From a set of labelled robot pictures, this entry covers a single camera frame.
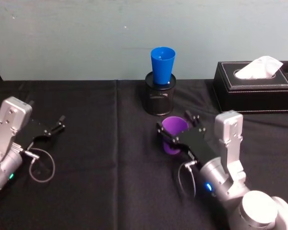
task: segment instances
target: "purple plastic cup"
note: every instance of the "purple plastic cup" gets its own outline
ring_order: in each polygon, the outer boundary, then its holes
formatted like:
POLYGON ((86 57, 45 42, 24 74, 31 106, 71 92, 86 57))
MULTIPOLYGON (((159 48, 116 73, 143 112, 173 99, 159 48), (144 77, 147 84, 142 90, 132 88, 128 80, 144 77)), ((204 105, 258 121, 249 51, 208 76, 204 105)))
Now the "purple plastic cup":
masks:
MULTIPOLYGON (((164 129, 166 129, 172 135, 179 134, 180 132, 187 130, 189 128, 188 123, 178 116, 167 117, 162 121, 162 125, 164 129)), ((163 149, 167 154, 170 155, 180 153, 180 149, 171 148, 169 144, 166 143, 165 141, 163 141, 163 149)))

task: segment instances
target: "blue plastic cup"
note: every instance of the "blue plastic cup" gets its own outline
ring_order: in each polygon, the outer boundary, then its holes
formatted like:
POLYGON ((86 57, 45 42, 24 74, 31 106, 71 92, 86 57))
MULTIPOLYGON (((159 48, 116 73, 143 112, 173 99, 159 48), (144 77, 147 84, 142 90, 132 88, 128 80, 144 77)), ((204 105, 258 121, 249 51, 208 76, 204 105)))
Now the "blue plastic cup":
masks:
POLYGON ((154 48, 150 54, 152 58, 152 68, 154 84, 165 85, 171 79, 175 51, 168 47, 154 48))

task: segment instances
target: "black mesh cup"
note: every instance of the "black mesh cup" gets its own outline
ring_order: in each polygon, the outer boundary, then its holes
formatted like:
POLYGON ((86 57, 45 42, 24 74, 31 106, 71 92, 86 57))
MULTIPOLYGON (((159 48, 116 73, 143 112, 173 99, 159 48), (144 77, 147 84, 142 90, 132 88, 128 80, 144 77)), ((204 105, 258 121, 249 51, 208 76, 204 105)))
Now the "black mesh cup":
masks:
POLYGON ((151 115, 163 116, 173 110, 173 96, 176 78, 172 74, 169 84, 154 84, 153 73, 145 78, 144 109, 151 115))

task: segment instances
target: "plastic cup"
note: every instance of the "plastic cup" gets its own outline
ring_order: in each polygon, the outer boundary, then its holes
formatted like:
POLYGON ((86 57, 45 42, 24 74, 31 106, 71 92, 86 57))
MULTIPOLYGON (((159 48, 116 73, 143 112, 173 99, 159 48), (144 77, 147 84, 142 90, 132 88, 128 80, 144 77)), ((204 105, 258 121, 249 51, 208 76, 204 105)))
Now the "plastic cup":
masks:
POLYGON ((150 54, 154 75, 154 84, 165 85, 171 79, 175 51, 169 47, 154 48, 150 54))
MULTIPOLYGON (((162 121, 164 129, 166 129, 171 135, 177 135, 180 132, 189 128, 188 123, 178 116, 170 116, 162 121)), ((163 141, 163 149, 167 154, 175 155, 180 153, 180 149, 171 148, 170 145, 163 141)))

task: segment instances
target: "white tissue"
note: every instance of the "white tissue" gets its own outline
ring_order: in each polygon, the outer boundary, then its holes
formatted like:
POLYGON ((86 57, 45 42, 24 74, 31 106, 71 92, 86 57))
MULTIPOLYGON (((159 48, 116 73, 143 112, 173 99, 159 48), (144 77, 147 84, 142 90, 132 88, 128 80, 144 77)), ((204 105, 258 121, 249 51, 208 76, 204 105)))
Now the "white tissue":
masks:
POLYGON ((255 59, 243 69, 235 73, 239 79, 268 79, 281 68, 283 63, 270 56, 255 59))

